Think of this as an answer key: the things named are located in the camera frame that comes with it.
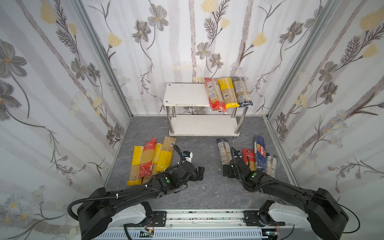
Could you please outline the yellow spaghetti bag far left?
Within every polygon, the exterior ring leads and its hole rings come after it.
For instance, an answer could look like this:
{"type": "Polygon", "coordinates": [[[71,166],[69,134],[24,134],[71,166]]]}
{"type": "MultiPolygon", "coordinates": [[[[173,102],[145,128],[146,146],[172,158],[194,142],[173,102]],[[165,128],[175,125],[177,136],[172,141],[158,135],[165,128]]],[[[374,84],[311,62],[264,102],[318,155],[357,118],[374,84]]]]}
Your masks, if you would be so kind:
{"type": "Polygon", "coordinates": [[[140,160],[144,150],[144,146],[135,146],[133,152],[133,159],[130,171],[130,177],[127,181],[128,186],[137,186],[142,183],[140,178],[140,160]]]}

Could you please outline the dark blue Barilla pasta box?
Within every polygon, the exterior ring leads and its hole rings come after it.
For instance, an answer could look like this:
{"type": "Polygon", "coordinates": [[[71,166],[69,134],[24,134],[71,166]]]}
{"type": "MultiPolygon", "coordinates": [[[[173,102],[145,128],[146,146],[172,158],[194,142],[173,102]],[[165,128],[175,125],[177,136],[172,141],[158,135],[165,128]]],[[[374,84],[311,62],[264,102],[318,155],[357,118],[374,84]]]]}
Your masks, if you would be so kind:
{"type": "Polygon", "coordinates": [[[259,135],[254,137],[254,151],[256,169],[265,172],[267,169],[265,139],[259,135]]]}

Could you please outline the yellow-end spaghetti bag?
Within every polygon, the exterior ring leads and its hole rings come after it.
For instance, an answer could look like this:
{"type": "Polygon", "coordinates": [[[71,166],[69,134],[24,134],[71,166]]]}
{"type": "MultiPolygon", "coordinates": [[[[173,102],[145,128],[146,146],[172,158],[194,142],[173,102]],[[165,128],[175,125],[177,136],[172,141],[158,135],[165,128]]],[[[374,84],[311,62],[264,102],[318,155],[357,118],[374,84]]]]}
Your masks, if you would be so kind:
{"type": "Polygon", "coordinates": [[[232,78],[218,79],[218,83],[226,109],[239,107],[232,78]]]}

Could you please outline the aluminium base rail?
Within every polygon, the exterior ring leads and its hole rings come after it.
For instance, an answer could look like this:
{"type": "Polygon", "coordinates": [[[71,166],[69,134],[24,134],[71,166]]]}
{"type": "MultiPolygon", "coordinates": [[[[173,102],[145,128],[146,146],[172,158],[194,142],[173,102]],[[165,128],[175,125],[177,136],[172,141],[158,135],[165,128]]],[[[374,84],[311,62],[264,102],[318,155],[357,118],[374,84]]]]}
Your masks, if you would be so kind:
{"type": "Polygon", "coordinates": [[[294,224],[313,231],[321,232],[328,229],[326,223],[316,213],[305,213],[297,207],[285,206],[278,203],[263,206],[255,211],[153,211],[145,203],[129,207],[115,216],[97,214],[95,220],[79,221],[81,229],[95,230],[96,236],[108,228],[123,227],[166,227],[171,222],[179,221],[184,224],[229,224],[231,221],[242,221],[246,226],[266,227],[280,223],[294,224]]]}

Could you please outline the red spaghetti bag right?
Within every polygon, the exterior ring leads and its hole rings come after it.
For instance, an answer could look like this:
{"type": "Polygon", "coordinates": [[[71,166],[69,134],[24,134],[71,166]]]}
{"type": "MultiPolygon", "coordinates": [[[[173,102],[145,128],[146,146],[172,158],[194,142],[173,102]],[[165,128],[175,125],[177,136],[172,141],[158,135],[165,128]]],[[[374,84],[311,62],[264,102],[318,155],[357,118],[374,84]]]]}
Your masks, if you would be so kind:
{"type": "Polygon", "coordinates": [[[256,169],[256,159],[254,150],[243,148],[242,156],[246,165],[251,169],[251,171],[254,171],[256,169]]]}

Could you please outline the yellow Pastatime spaghetti bag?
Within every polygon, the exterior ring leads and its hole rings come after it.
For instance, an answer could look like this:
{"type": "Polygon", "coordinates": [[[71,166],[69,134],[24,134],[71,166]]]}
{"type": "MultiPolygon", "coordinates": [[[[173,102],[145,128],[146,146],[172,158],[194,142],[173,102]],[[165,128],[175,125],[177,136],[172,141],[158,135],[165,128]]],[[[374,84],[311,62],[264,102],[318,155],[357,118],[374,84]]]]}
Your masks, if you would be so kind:
{"type": "Polygon", "coordinates": [[[162,144],[157,143],[155,148],[154,159],[152,161],[151,173],[148,176],[143,177],[143,180],[142,180],[143,184],[147,183],[150,177],[155,174],[161,150],[162,150],[162,144]]]}

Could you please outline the white two-tier shelf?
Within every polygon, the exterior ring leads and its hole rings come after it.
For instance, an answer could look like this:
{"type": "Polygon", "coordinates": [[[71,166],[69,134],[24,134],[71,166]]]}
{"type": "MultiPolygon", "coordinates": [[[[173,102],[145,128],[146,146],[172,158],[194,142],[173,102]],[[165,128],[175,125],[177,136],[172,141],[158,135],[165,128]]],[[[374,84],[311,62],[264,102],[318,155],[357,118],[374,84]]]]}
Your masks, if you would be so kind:
{"type": "Polygon", "coordinates": [[[185,115],[177,114],[177,107],[209,107],[204,84],[167,83],[164,106],[167,111],[170,136],[187,137],[238,137],[245,119],[246,107],[239,121],[237,109],[232,114],[185,115]]]}

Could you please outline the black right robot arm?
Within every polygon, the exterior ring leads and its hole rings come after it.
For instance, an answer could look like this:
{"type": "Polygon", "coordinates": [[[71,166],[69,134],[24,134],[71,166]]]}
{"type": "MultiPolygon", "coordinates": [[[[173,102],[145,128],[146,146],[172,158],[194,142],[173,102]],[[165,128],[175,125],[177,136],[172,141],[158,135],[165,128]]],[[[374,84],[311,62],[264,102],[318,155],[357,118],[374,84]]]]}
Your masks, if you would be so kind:
{"type": "Polygon", "coordinates": [[[322,240],[339,240],[344,234],[349,216],[327,190],[299,188],[261,170],[252,171],[234,147],[230,153],[234,176],[247,192],[262,192],[290,203],[284,207],[273,201],[265,202],[259,209],[263,225],[270,221],[292,223],[311,229],[322,240]]]}

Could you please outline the clear spaghetti bag far right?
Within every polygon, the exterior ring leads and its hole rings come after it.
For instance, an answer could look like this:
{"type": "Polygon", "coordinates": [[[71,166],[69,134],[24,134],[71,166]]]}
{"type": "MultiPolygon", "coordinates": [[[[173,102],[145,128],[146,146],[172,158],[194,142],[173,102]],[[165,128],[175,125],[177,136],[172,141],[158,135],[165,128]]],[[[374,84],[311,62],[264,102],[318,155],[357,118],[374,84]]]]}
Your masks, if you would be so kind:
{"type": "Polygon", "coordinates": [[[277,158],[276,156],[267,153],[266,161],[266,173],[274,178],[276,176],[277,158]]]}

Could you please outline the dark blue clear spaghetti bag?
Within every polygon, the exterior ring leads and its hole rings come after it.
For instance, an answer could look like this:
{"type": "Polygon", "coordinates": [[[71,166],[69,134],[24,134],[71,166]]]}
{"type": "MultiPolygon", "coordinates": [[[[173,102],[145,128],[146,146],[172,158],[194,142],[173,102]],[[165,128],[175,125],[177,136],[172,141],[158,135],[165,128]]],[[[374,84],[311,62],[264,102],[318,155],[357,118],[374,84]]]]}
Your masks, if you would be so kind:
{"type": "Polygon", "coordinates": [[[246,80],[244,77],[232,77],[233,86],[240,107],[249,107],[253,105],[250,93],[247,88],[246,80]]]}

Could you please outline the clear spaghetti bag blue end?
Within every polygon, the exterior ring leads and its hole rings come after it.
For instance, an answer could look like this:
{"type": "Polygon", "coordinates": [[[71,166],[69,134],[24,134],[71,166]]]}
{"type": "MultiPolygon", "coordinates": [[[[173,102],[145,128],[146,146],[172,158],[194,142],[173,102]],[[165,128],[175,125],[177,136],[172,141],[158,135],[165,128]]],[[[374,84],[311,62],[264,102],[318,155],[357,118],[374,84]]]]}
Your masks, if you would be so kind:
{"type": "Polygon", "coordinates": [[[229,165],[230,160],[232,158],[231,158],[231,149],[230,149],[230,144],[228,142],[228,139],[219,138],[219,139],[216,139],[216,141],[217,141],[222,165],[229,165]]]}

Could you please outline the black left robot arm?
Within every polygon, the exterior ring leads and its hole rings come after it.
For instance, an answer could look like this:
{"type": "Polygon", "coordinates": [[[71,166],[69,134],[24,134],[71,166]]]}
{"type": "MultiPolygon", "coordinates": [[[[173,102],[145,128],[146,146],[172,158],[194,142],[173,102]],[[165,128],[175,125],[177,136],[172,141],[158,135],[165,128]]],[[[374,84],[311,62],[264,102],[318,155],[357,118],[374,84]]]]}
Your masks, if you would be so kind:
{"type": "Polygon", "coordinates": [[[164,172],[153,175],[147,183],[111,192],[102,187],[96,189],[88,198],[71,202],[67,211],[79,222],[81,238],[92,240],[98,237],[116,222],[117,214],[132,206],[141,207],[145,215],[140,221],[132,221],[132,224],[146,224],[154,217],[147,201],[181,192],[182,187],[187,186],[190,181],[202,181],[205,168],[195,167],[177,145],[173,148],[180,155],[180,162],[164,172]]]}

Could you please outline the red spaghetti bag with label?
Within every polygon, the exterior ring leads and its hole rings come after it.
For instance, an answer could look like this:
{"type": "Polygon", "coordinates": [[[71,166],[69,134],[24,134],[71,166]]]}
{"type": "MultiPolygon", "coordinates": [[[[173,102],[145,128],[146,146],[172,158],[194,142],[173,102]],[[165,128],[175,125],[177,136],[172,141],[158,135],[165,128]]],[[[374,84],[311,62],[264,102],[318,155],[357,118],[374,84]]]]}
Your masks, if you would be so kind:
{"type": "Polygon", "coordinates": [[[211,109],[213,111],[226,113],[227,109],[217,80],[205,78],[205,84],[211,109]]]}

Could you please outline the brown and yellow spaghetti pack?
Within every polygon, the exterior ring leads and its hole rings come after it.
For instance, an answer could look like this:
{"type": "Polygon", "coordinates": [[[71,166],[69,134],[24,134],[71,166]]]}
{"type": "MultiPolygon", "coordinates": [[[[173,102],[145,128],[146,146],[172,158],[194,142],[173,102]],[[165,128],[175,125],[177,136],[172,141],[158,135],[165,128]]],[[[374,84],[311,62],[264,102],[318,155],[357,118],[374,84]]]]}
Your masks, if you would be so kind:
{"type": "Polygon", "coordinates": [[[176,142],[176,138],[165,137],[155,168],[155,173],[163,172],[170,167],[173,158],[174,145],[176,142]]]}

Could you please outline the red clear spaghetti bag left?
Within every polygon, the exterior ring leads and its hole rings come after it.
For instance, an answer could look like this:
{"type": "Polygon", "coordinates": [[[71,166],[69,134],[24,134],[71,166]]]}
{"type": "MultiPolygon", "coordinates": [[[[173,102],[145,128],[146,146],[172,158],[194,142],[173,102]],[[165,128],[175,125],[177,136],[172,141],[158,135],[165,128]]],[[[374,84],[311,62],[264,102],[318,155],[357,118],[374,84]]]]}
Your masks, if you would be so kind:
{"type": "Polygon", "coordinates": [[[142,156],[140,159],[140,172],[139,177],[144,178],[151,174],[152,163],[155,156],[157,138],[148,140],[144,146],[142,156]]]}

